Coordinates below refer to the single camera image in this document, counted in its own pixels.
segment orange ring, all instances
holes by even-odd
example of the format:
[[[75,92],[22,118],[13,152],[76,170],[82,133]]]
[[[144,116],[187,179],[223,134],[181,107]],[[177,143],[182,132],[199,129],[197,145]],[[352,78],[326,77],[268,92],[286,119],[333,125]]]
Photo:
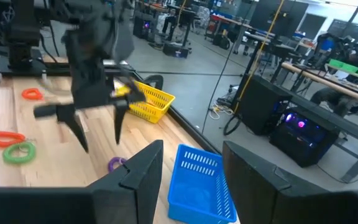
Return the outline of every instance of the orange ring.
[[[22,92],[23,98],[27,100],[42,100],[42,93],[37,88],[28,88]]]
[[[0,147],[9,147],[13,144],[17,144],[25,141],[25,136],[19,133],[12,133],[9,131],[0,131],[0,137],[13,138],[11,141],[0,141]]]

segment purple ring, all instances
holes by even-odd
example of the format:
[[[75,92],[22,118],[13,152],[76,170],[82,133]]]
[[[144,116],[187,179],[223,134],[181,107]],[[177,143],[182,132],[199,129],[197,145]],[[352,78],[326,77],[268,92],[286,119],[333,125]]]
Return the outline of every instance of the purple ring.
[[[108,164],[108,170],[109,172],[112,172],[114,170],[114,164],[115,163],[119,163],[119,165],[122,165],[123,163],[125,163],[127,160],[121,157],[113,157],[109,164]]]

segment green object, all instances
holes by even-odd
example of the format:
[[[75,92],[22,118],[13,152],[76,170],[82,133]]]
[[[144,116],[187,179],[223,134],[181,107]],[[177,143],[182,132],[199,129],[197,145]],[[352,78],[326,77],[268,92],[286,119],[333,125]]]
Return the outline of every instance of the green object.
[[[358,71],[358,67],[343,63],[342,70],[350,72],[350,73],[354,73],[354,72]]]
[[[27,155],[23,157],[13,157],[12,153],[16,150],[20,150],[21,148],[27,149]],[[14,144],[4,150],[2,157],[5,162],[10,164],[23,164],[30,162],[35,157],[35,146],[31,142]]]
[[[332,65],[332,66],[334,66],[334,67],[337,67],[337,68],[342,68],[342,66],[343,66],[344,63],[341,62],[341,61],[335,60],[335,59],[331,59],[331,60],[329,61],[329,64]]]

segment plastic basket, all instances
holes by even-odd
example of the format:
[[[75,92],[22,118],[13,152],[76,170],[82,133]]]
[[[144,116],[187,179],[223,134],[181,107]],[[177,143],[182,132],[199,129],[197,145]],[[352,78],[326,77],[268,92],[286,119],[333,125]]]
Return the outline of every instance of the plastic basket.
[[[168,111],[169,106],[175,99],[175,96],[141,82],[135,81],[135,84],[138,86],[139,90],[144,93],[147,102],[129,105],[129,108],[131,109],[129,112],[150,121],[151,123],[157,123]],[[123,95],[128,92],[128,87],[123,86],[116,90],[116,95]]]
[[[168,193],[168,216],[189,224],[237,220],[222,156],[179,145]]]
[[[342,66],[343,66],[344,63],[341,62],[341,61],[335,60],[335,59],[331,59],[331,60],[329,61],[329,64],[332,65],[332,66],[335,66],[335,67],[337,67],[337,68],[342,68]]]
[[[346,63],[343,63],[342,70],[345,70],[345,71],[347,71],[347,72],[354,73],[354,72],[357,72],[357,71],[358,71],[358,67],[353,66],[353,65],[349,65],[349,64],[346,64]]]

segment yellow basket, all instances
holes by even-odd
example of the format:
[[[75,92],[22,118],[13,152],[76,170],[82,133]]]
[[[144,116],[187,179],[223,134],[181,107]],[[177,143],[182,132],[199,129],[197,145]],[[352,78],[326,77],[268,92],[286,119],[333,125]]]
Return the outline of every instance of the yellow basket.
[[[175,96],[141,82],[135,81],[135,84],[138,86],[139,90],[144,93],[147,102],[129,105],[129,108],[131,109],[129,112],[150,121],[153,124],[157,123],[168,111],[169,106],[175,99]],[[116,90],[116,95],[119,96],[128,92],[128,87],[122,86]]]

